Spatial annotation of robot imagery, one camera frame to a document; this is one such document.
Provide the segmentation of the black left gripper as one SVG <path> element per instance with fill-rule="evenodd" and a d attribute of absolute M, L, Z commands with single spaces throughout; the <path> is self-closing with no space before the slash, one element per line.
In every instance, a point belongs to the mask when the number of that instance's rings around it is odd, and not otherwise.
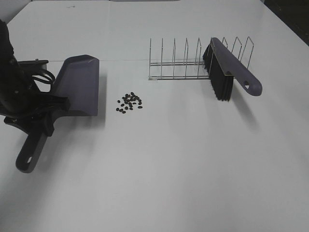
<path fill-rule="evenodd" d="M 3 86 L 4 123 L 30 134 L 43 131 L 51 137 L 54 133 L 53 113 L 70 109 L 68 97 L 54 96 L 41 92 L 36 85 L 10 87 Z"/>

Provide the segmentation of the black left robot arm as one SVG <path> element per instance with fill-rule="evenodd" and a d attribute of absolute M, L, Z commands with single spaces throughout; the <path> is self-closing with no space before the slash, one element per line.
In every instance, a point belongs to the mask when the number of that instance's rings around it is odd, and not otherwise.
<path fill-rule="evenodd" d="M 52 91 L 40 91 L 37 83 L 53 87 L 55 76 L 43 68 L 47 60 L 17 61 L 10 42 L 9 30 L 0 23 L 0 114 L 6 121 L 26 133 L 35 128 L 47 136 L 54 132 L 52 113 L 68 110 L 67 97 L 57 97 Z"/>

